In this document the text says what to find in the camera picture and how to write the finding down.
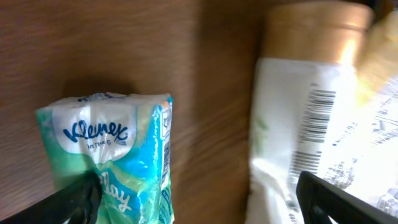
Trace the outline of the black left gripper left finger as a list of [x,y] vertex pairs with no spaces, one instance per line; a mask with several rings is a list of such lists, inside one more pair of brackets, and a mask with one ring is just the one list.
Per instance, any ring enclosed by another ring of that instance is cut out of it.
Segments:
[[101,199],[99,177],[86,172],[64,189],[1,220],[1,224],[95,224]]

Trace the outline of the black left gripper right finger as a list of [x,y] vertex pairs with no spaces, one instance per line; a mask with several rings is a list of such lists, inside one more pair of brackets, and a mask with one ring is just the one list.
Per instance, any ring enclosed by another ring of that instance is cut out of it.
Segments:
[[299,175],[296,195],[305,224],[337,223],[397,224],[388,215],[338,187],[303,171]]

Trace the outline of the cream snack bag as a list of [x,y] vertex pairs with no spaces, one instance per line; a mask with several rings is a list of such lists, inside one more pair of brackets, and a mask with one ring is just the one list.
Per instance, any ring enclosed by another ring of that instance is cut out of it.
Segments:
[[397,216],[397,10],[376,22],[357,67],[356,111],[318,176]]

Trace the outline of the green Kleenex tissue pack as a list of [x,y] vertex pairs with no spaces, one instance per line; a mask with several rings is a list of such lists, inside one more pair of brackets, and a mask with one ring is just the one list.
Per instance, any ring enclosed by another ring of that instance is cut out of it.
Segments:
[[169,94],[96,93],[38,109],[56,188],[93,171],[103,193],[98,223],[173,223],[172,105]]

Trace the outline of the white tube gold cap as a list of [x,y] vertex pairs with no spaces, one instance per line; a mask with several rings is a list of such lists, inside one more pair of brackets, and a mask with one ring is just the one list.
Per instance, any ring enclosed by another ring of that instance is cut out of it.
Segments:
[[313,174],[353,114],[355,64],[370,7],[307,1],[271,7],[256,64],[247,223],[302,223],[299,175]]

